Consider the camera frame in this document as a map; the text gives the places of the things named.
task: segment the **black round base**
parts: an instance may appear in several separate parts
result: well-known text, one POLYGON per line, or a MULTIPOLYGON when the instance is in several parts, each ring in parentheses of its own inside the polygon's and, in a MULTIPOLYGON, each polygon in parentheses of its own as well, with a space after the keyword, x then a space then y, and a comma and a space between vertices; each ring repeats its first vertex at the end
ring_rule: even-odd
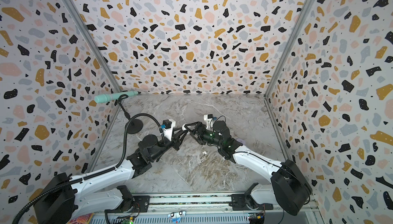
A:
POLYGON ((132 121, 132 123, 130 124, 130 126, 128 126, 128 130, 127 133, 129 134, 135 134, 138 133, 139 131, 141 131, 143 128, 143 123, 141 120, 139 119, 134 119, 132 121))

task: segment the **wire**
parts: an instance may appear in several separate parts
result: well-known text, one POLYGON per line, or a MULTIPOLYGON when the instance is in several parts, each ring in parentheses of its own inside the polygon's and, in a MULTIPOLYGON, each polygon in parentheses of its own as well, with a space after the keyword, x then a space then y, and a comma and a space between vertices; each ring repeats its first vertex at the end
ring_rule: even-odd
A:
MULTIPOLYGON (((219 116, 219 118, 215 119, 214 122, 216 122, 216 121, 217 121, 218 119, 220 119, 221 117, 224 117, 224 118, 225 118, 224 122, 226 123, 226 117, 225 117, 224 115, 219 116)), ((211 126, 211 121, 213 121, 213 119, 210 120, 209 127, 210 127, 210 128, 213 128, 213 127, 211 126)))
POLYGON ((75 184, 75 183, 78 183, 78 182, 82 182, 83 180, 89 180, 89 179, 91 179, 91 178, 94 178, 94 177, 100 176, 100 175, 102 175, 102 174, 111 172, 111 171, 115 170, 116 168, 120 167, 120 165, 121 165, 121 164, 123 163, 123 161, 124 161, 125 154, 126 154, 126 149, 127 149, 127 130, 128 130, 128 127, 130 126, 130 124, 132 123, 132 121, 133 121, 135 118, 140 117, 140 116, 147 116, 147 117, 149 117, 149 118, 151 118, 151 119, 154 120, 154 122, 155 122, 155 123, 157 124, 157 126, 159 127, 159 130, 160 130, 160 133, 161 133, 161 137, 162 137, 162 141, 164 142, 164 141, 165 141, 164 131, 162 130, 161 125, 160 125, 160 123, 157 121, 157 119, 155 119, 152 115, 147 114, 147 113, 139 113, 139 114, 134 115, 134 116, 126 123, 126 125, 125 125, 125 129, 124 129, 124 138, 123 138, 123 153, 122 153, 122 155, 121 155, 120 161, 116 164, 115 167, 111 167, 111 168, 109 168, 109 169, 106 169, 106 170, 103 170, 103 171, 100 171, 100 172, 97 172, 97 173, 88 175, 88 176, 83 177, 83 178, 79 178, 79 179, 72 180, 72 181, 69 181, 69 182, 64 182, 64 183, 62 183, 62 184, 60 184, 60 185, 57 185, 57 186, 55 186, 55 187, 52 187, 51 189, 49 189, 49 190, 47 190, 47 191, 45 191, 45 192, 42 192, 40 195, 38 195, 37 197, 35 197, 32 201, 28 202, 27 205, 25 205, 25 206, 16 214, 14 220, 12 221, 12 224, 18 224, 18 223, 19 223, 19 220, 22 218, 23 214, 26 213, 27 211, 29 211, 30 207, 32 207, 34 204, 36 204, 36 203, 37 203, 40 199, 42 199, 43 197, 45 197, 45 196, 47 196, 47 195, 49 195, 49 194, 51 194, 51 193, 57 192, 58 190, 60 190, 60 189, 62 189, 62 188, 64 188, 64 187, 71 186, 72 184, 75 184))
MULTIPOLYGON (((257 158, 261 159, 262 161, 265 161, 265 162, 267 162, 267 163, 269 163, 269 164, 271 164, 271 165, 273 165, 273 166, 276 166, 277 168, 280 168, 280 169, 286 171, 288 174, 292 175, 297 181, 299 181, 299 179, 298 179, 296 176, 294 176, 291 172, 289 172, 289 171, 286 170, 285 168, 281 168, 281 167, 275 165, 274 163, 268 162, 268 161, 264 160, 263 158, 261 158, 261 157, 255 155, 255 154, 253 154, 253 153, 250 153, 250 152, 235 152, 235 153, 233 153, 233 154, 236 154, 236 153, 247 153, 247 154, 251 154, 251 155, 253 155, 254 157, 257 157, 257 158)), ((310 191, 306 186, 304 186, 303 184, 301 184, 301 185, 302 185, 302 186, 304 187, 304 189, 306 189, 306 191, 307 191, 307 194, 308 194, 308 202, 307 202, 307 204, 308 204, 308 203, 310 202, 311 191, 310 191)))

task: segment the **marble floor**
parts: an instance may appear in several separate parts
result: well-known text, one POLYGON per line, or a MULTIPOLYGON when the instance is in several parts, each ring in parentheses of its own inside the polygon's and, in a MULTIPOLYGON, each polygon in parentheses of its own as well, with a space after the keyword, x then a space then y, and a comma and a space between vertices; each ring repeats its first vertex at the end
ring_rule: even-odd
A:
MULTIPOLYGON (((137 95, 126 99, 124 107, 131 116, 149 113, 160 123, 172 118, 177 127, 203 122, 204 114, 224 115, 233 138, 243 139, 248 148, 261 155, 284 160, 262 95, 137 95)), ((147 134, 160 134, 152 119, 140 119, 144 127, 141 132, 128 135, 127 155, 134 153, 147 134)), ((94 170, 118 162, 126 122, 120 111, 94 170)), ((269 183, 252 170, 224 160, 216 147, 201 146, 187 135, 179 151, 170 149, 143 175, 120 184, 131 192, 201 192, 244 191, 254 182, 269 183)))

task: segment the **black cable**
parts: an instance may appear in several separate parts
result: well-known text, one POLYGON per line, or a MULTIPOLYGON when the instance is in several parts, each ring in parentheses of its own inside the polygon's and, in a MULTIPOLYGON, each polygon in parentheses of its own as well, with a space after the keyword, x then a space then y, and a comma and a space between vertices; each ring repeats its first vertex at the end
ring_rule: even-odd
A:
MULTIPOLYGON (((247 153, 247 154, 251 154, 251 155, 253 155, 254 157, 257 157, 257 158, 261 159, 262 161, 265 161, 265 162, 267 162, 267 163, 269 163, 269 164, 271 164, 271 165, 273 165, 273 166, 276 166, 277 168, 280 168, 280 169, 286 171, 288 174, 292 175, 298 182, 300 182, 299 179, 298 179, 296 176, 294 176, 291 172, 289 172, 289 171, 286 170, 285 168, 281 168, 280 166, 277 166, 277 165, 275 165, 274 163, 268 162, 268 161, 264 160, 263 158, 261 158, 261 157, 255 155, 255 154, 253 154, 253 153, 250 153, 250 152, 235 152, 235 153, 233 153, 233 154, 236 154, 236 153, 247 153)), ((308 202, 307 202, 307 204, 308 204, 308 203, 310 202, 311 191, 310 191, 306 186, 304 186, 303 184, 302 184, 302 186, 304 187, 304 189, 306 189, 306 191, 307 191, 307 193, 308 193, 308 202)))
POLYGON ((163 139, 163 142, 165 142, 164 131, 162 130, 160 123, 157 121, 157 119, 155 119, 155 117, 153 117, 152 115, 147 114, 147 113, 139 113, 139 114, 136 114, 136 115, 133 116, 133 117, 127 122, 127 124, 125 125, 125 129, 124 129, 124 138, 123 138, 123 153, 122 153, 122 155, 121 155, 120 161, 117 163, 117 165, 116 165, 115 167, 112 167, 112 168, 109 168, 109 169, 106 169, 106 170, 97 172, 97 173, 95 173, 95 174, 91 174, 91 175, 86 176, 86 177, 83 177, 83 178, 79 178, 79 179, 76 179, 76 180, 72 180, 72 181, 69 181, 69 182, 62 183, 62 184, 57 185, 57 186, 55 186, 55 187, 53 187, 53 188, 51 188, 51 189, 49 189, 49 190, 47 190, 47 191, 45 191, 45 192, 42 192, 40 195, 38 195, 37 197, 35 197, 32 201, 28 202, 27 205, 25 205, 25 206, 17 213, 17 215, 15 216, 14 220, 12 221, 12 224, 18 224, 18 223, 19 223, 19 220, 22 218, 23 214, 26 213, 27 211, 29 211, 30 207, 32 207, 34 204, 36 204, 36 203, 37 203, 40 199, 42 199, 43 197, 45 197, 45 196, 47 196, 47 195, 49 195, 49 194, 51 194, 51 193, 53 193, 53 192, 57 192, 58 190, 60 190, 60 189, 62 189, 62 188, 64 188, 64 187, 66 187, 66 186, 70 186, 70 185, 72 185, 72 184, 81 182, 81 181, 83 181, 83 180, 89 180, 89 179, 94 178, 94 177, 97 177, 97 176, 99 176, 99 175, 102 175, 102 174, 111 172, 112 170, 115 170, 116 168, 120 167, 120 165, 121 165, 121 164, 123 163, 123 161, 124 161, 125 154, 126 154, 126 149, 127 149, 127 130, 128 130, 128 127, 130 126, 130 123, 131 123, 135 118, 140 117, 140 116, 147 116, 147 117, 149 117, 149 118, 151 118, 151 119, 154 120, 154 122, 155 122, 155 123, 157 124, 157 126, 159 127, 159 130, 160 130, 160 133, 161 133, 161 137, 162 137, 162 139, 163 139))
POLYGON ((282 222, 282 220, 284 219, 284 214, 285 214, 285 211, 284 211, 284 209, 282 209, 282 217, 281 217, 281 221, 280 221, 279 223, 277 223, 277 224, 280 224, 280 223, 282 222))
POLYGON ((111 222, 109 221, 109 218, 108 218, 108 210, 106 209, 106 210, 104 211, 104 213, 105 213, 105 221, 106 221, 106 224, 111 224, 111 222))

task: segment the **terrazzo wallpaper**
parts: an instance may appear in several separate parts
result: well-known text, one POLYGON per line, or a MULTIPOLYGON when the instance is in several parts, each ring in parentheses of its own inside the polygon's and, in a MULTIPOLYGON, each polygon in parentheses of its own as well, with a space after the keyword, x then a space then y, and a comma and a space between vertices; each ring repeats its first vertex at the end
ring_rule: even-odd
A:
POLYGON ((393 223, 392 3, 317 0, 267 97, 325 223, 393 223))
MULTIPOLYGON (((114 104, 111 85, 60 0, 0 0, 0 223, 53 176, 86 171, 114 104)), ((33 208, 20 223, 37 223, 33 208)))
POLYGON ((73 0, 124 90, 265 93, 305 0, 73 0))

